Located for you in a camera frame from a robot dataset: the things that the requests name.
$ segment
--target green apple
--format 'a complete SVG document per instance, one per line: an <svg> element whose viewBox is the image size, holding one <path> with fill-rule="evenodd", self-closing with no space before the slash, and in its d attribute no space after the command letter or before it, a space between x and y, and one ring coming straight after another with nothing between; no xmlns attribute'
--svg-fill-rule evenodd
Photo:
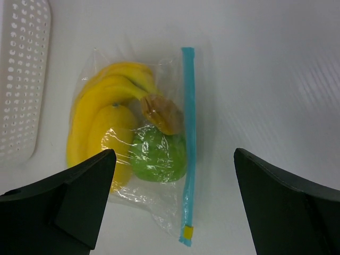
<svg viewBox="0 0 340 255"><path fill-rule="evenodd" d="M130 149L134 174L149 182L174 182L186 173L185 137L165 135L155 126L144 126L135 133Z"/></svg>

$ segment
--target white surface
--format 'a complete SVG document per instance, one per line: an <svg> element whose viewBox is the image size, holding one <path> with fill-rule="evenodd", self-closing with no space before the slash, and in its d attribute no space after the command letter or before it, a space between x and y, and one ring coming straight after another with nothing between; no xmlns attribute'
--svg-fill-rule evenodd
<svg viewBox="0 0 340 255"><path fill-rule="evenodd" d="M108 204L92 254L255 255L233 152L246 148L340 189L337 0L51 0L49 70L34 156L0 191L65 167L72 93L93 47L156 60L197 47L198 169L193 247L146 212Z"/></svg>
<svg viewBox="0 0 340 255"><path fill-rule="evenodd" d="M0 166L34 151L50 31L45 0L0 1Z"/></svg>

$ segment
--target blue zipper seal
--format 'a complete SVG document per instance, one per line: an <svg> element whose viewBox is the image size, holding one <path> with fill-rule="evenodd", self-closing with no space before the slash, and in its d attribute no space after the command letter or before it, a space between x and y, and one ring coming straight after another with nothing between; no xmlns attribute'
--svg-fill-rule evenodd
<svg viewBox="0 0 340 255"><path fill-rule="evenodd" d="M196 100L195 100L195 50L191 47L182 48L184 73L184 115L186 132L186 154L188 166L182 204L182 227L180 242L191 246L192 214L196 173Z"/></svg>

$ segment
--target banana bunch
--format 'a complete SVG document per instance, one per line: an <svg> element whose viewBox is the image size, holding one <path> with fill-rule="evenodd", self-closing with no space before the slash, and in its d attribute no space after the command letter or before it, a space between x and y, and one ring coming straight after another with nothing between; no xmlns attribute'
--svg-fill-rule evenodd
<svg viewBox="0 0 340 255"><path fill-rule="evenodd" d="M75 166L104 149L117 156L111 192L121 189L132 175L129 149L138 121L126 104L140 102L143 116L167 135L180 133L183 114L162 96L152 70L133 62L114 63L91 78L71 109L67 164Z"/></svg>

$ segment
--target clear plastic bag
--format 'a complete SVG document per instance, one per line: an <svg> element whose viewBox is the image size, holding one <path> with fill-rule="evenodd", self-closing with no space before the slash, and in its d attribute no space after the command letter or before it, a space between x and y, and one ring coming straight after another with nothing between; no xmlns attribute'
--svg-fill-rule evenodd
<svg viewBox="0 0 340 255"><path fill-rule="evenodd" d="M95 49L73 98L67 164L114 149L109 201L151 212L160 227L190 246L196 160L193 49L183 52L192 62L183 61L192 67L185 76L180 55L142 64L109 61Z"/></svg>

